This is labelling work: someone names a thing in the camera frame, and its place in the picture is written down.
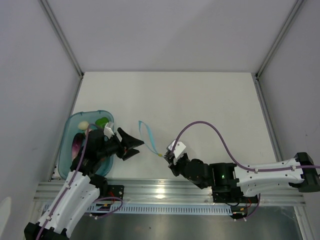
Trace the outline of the clear zip top bag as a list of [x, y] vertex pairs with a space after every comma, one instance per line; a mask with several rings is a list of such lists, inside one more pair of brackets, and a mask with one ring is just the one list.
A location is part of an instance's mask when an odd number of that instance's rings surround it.
[[143, 127], [147, 131], [147, 136], [148, 136], [148, 140], [149, 140], [149, 144], [147, 144], [146, 142], [144, 143], [145, 146], [148, 148], [148, 150], [150, 152], [152, 152], [156, 156], [158, 156], [160, 158], [164, 158], [164, 155], [157, 151], [156, 143], [155, 143], [155, 140], [154, 140], [154, 137], [153, 137], [153, 133], [152, 133], [150, 127], [146, 123], [144, 123], [143, 121], [139, 120], [138, 121], [138, 130], [139, 130], [139, 134], [140, 134], [141, 139], [144, 140], [143, 133], [142, 133], [142, 128]]

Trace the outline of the green toy bell pepper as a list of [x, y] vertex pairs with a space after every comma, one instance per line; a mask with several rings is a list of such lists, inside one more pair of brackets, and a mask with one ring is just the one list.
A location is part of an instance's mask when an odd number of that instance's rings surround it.
[[101, 117], [95, 121], [95, 125], [97, 125], [100, 128], [104, 128], [108, 123], [109, 119], [107, 117]]

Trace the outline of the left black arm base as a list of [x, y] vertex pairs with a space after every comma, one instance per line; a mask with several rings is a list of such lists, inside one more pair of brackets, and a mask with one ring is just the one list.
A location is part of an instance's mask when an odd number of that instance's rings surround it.
[[124, 185], [103, 186], [100, 189], [100, 195], [99, 195], [98, 199], [107, 198], [107, 197], [111, 198], [111, 201], [117, 201], [117, 199], [115, 199], [115, 198], [123, 199], [124, 190], [125, 190]]

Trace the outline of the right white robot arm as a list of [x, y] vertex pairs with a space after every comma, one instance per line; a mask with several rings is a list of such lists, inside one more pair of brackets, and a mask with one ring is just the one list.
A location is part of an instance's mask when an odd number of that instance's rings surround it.
[[189, 159], [186, 153], [175, 159], [168, 152], [164, 158], [174, 176], [181, 175], [198, 188], [211, 188], [214, 195], [234, 202], [281, 188], [295, 188], [301, 193], [320, 190], [317, 167], [305, 152], [281, 162], [244, 167], [231, 162], [207, 164], [200, 159]]

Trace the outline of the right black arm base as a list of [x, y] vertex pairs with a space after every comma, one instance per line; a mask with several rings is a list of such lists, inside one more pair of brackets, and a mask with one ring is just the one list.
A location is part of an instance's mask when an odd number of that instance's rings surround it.
[[230, 206], [238, 206], [239, 204], [257, 204], [258, 196], [247, 197], [243, 195], [240, 188], [232, 188], [231, 191], [221, 192], [212, 190], [212, 198], [214, 203], [223, 203]]

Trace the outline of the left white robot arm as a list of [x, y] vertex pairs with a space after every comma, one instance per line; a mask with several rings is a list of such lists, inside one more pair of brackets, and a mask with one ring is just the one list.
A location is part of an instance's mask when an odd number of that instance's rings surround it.
[[78, 221], [95, 201], [119, 201], [112, 194], [107, 178], [98, 175], [103, 160], [116, 155], [122, 160], [137, 155], [137, 147], [144, 142], [118, 128], [87, 130], [77, 156], [73, 159], [68, 176], [48, 210], [36, 223], [24, 229], [27, 240], [68, 240]]

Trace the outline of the white toy egg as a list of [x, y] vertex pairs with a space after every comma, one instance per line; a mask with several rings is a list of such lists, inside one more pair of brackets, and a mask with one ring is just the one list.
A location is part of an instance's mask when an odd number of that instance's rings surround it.
[[78, 125], [77, 125], [77, 128], [81, 131], [85, 131], [87, 130], [89, 126], [89, 123], [87, 121], [81, 121]]

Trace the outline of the purple toy eggplant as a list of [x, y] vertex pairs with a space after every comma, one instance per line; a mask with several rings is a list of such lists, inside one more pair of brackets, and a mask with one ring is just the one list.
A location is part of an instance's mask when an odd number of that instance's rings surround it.
[[72, 161], [77, 157], [80, 149], [82, 148], [84, 140], [85, 140], [84, 133], [79, 132], [74, 136], [71, 144], [71, 160]]

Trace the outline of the teal plastic tray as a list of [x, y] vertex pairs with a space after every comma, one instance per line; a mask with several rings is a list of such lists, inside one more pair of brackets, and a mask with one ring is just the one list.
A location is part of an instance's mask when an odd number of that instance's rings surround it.
[[59, 158], [57, 170], [61, 178], [67, 179], [70, 167], [72, 165], [72, 142], [77, 133], [83, 133], [78, 128], [80, 122], [87, 121], [94, 124], [98, 119], [107, 118], [114, 122], [113, 115], [105, 110], [77, 112], [70, 116], [64, 125], [64, 131], [59, 149]]

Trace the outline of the aluminium mounting rail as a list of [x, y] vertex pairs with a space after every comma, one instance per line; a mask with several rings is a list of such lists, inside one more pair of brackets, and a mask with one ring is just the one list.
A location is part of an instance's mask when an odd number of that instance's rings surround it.
[[[108, 179], [110, 185], [123, 185], [125, 203], [205, 205], [212, 204], [212, 190], [200, 189], [187, 180]], [[280, 189], [262, 193], [262, 206], [305, 206], [302, 193], [296, 189]]]

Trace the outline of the left aluminium frame post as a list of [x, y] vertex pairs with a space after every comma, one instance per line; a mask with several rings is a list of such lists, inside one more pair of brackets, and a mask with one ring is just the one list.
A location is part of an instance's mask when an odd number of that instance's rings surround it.
[[43, 13], [47, 17], [48, 22], [51, 25], [52, 30], [54, 31], [58, 41], [60, 42], [61, 47], [63, 48], [66, 56], [68, 57], [72, 67], [74, 68], [76, 74], [80, 79], [83, 78], [83, 71], [80, 67], [78, 60], [66, 38], [66, 35], [49, 3], [48, 0], [38, 0], [39, 5], [41, 6]]

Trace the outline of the aluminium frame post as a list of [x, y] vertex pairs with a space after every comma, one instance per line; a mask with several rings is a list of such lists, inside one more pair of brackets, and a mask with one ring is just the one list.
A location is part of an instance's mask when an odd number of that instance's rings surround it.
[[267, 51], [267, 54], [263, 58], [263, 61], [261, 62], [257, 72], [255, 73], [255, 77], [257, 80], [261, 78], [262, 74], [270, 64], [271, 60], [276, 54], [278, 48], [281, 46], [282, 42], [284, 41], [286, 35], [290, 31], [291, 27], [293, 26], [296, 18], [298, 17], [306, 2], [306, 0], [296, 0], [294, 2], [293, 7], [290, 9], [269, 50]]
[[48, 22], [51, 25], [52, 30], [54, 31], [58, 41], [60, 42], [61, 47], [63, 48], [66, 56], [68, 57], [72, 67], [74, 68], [76, 74], [80, 79], [83, 78], [83, 71], [80, 67], [78, 60], [66, 38], [66, 35], [49, 3], [48, 0], [38, 0], [39, 5], [41, 6], [43, 13], [47, 17]]

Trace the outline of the right aluminium frame post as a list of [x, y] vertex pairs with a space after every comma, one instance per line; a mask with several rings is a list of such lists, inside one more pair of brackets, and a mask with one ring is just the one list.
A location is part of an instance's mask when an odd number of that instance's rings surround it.
[[267, 54], [263, 58], [263, 61], [261, 62], [257, 72], [255, 73], [255, 77], [257, 80], [261, 78], [262, 74], [270, 64], [271, 60], [276, 54], [278, 48], [281, 46], [282, 42], [284, 41], [286, 35], [290, 31], [291, 27], [293, 26], [296, 18], [298, 17], [306, 2], [306, 0], [296, 0], [294, 2], [293, 7], [290, 9], [269, 50], [267, 51]]

